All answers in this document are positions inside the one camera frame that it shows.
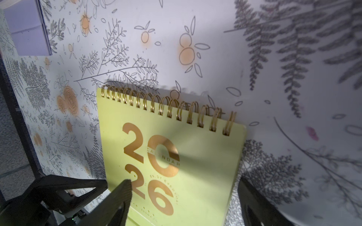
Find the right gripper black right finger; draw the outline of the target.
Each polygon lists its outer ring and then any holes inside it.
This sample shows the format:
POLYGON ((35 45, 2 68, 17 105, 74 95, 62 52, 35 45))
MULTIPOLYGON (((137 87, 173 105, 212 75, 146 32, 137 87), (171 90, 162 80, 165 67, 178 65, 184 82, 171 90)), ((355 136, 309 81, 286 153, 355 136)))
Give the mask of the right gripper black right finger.
POLYGON ((246 226, 293 226, 251 183, 240 178, 238 197, 246 226))

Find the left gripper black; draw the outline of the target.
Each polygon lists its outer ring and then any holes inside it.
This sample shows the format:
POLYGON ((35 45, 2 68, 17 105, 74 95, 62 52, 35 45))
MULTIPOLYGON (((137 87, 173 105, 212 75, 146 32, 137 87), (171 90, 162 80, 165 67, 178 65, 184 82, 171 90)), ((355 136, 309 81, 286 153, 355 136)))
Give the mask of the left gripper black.
POLYGON ((107 189, 104 179, 75 179, 47 175, 36 179, 24 192, 9 200, 1 208, 2 226, 69 226, 79 210, 107 189), (68 190, 90 188, 81 196, 69 194, 68 190), (58 223, 52 210, 68 219, 58 223))

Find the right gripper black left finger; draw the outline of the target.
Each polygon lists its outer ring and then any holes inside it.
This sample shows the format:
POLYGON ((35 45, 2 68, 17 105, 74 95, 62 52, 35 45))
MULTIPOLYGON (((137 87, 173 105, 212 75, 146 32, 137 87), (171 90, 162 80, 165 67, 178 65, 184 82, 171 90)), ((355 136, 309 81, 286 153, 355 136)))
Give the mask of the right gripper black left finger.
POLYGON ((132 200, 132 182, 120 183, 79 226, 125 226, 132 200))

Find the green 2026 desk calendar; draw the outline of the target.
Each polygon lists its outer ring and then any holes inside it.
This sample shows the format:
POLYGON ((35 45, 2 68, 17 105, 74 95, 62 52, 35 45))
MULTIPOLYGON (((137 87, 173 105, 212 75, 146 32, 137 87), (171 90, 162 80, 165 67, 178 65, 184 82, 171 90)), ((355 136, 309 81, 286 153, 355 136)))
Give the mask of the green 2026 desk calendar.
POLYGON ((128 226, 222 226, 247 130, 217 108, 97 90, 108 188, 132 182, 128 226))

